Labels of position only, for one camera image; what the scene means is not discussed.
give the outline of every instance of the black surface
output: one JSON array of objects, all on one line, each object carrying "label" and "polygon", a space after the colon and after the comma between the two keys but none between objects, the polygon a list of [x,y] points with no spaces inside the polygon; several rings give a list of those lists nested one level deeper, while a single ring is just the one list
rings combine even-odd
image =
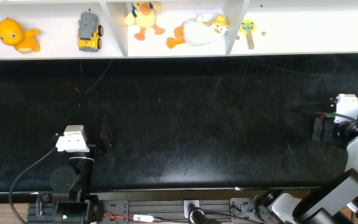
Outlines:
[{"label": "black surface", "polygon": [[[289,109],[358,96],[358,54],[0,62],[0,191],[53,146],[67,117],[115,147],[95,159],[92,191],[318,185],[343,149],[312,142],[314,118]],[[74,89],[78,87],[81,95]],[[50,190],[52,154],[16,190]]]}]

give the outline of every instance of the wooden floor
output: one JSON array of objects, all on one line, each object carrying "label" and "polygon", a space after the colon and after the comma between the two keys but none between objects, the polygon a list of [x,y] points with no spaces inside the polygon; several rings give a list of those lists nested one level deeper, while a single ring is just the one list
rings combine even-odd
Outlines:
[{"label": "wooden floor", "polygon": [[[27,215],[27,207],[28,207],[28,205],[26,203],[17,203],[17,204],[15,204],[16,210],[19,212],[19,214],[24,219],[25,219],[25,217]],[[342,212],[348,218],[351,217],[351,211],[347,207],[342,209]],[[8,223],[20,224],[20,221],[13,214],[9,204],[0,204],[0,224],[8,224]]]}]

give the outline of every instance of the toy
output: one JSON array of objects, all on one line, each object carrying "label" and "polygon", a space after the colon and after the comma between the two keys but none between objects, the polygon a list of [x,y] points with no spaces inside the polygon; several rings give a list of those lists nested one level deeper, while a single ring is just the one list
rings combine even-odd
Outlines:
[{"label": "toy", "polygon": [[38,29],[24,30],[18,22],[10,18],[0,22],[0,40],[22,54],[40,51],[41,47],[35,38],[39,33]]},{"label": "toy", "polygon": [[84,52],[97,52],[102,48],[101,36],[104,34],[103,26],[99,24],[99,17],[89,12],[83,12],[78,21],[78,46]]},{"label": "toy", "polygon": [[145,40],[144,34],[148,28],[153,28],[155,35],[165,32],[165,29],[158,27],[155,23],[157,15],[154,9],[160,12],[162,10],[161,4],[157,2],[132,2],[132,11],[125,18],[125,23],[128,26],[136,24],[140,27],[140,32],[134,35],[137,40]]},{"label": "toy", "polygon": [[254,21],[250,20],[250,19],[244,19],[242,21],[241,27],[240,27],[240,31],[246,35],[247,37],[247,43],[248,43],[248,49],[249,50],[253,50],[255,48],[254,45],[254,40],[252,38],[252,33],[255,32],[256,30],[256,24]]},{"label": "toy", "polygon": [[204,19],[199,16],[196,20],[188,20],[183,26],[175,28],[175,38],[169,37],[167,46],[172,49],[184,43],[190,46],[209,44],[223,37],[228,27],[229,24],[223,15],[218,15],[211,23],[204,22]]}]

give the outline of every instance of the plush duck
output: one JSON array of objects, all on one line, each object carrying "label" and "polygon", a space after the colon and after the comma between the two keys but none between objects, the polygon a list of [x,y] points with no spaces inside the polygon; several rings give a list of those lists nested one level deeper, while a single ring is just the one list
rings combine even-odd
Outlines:
[{"label": "plush duck", "polygon": [[159,28],[155,23],[157,15],[155,10],[160,12],[162,10],[161,4],[157,2],[132,2],[132,12],[125,18],[125,23],[129,26],[138,25],[140,32],[134,37],[138,40],[145,40],[145,32],[148,28],[153,28],[156,35],[163,34],[165,29]]},{"label": "plush duck", "polygon": [[196,20],[188,20],[183,26],[177,27],[174,30],[176,38],[169,37],[167,46],[172,49],[176,45],[184,43],[190,46],[209,44],[220,39],[228,27],[229,24],[223,15],[218,15],[211,23],[204,22],[204,19],[199,16]]},{"label": "plush duck", "polygon": [[22,54],[40,51],[40,45],[35,38],[39,33],[38,29],[24,30],[18,22],[10,18],[0,22],[0,40]]}]

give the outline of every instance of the wooden handle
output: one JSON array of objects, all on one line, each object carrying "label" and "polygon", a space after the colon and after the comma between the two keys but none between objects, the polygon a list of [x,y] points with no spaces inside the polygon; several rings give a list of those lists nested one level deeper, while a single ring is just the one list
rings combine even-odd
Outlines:
[{"label": "wooden handle", "polygon": [[252,50],[255,48],[254,40],[252,39],[252,33],[251,30],[247,31],[247,42],[248,42],[248,49]]}]

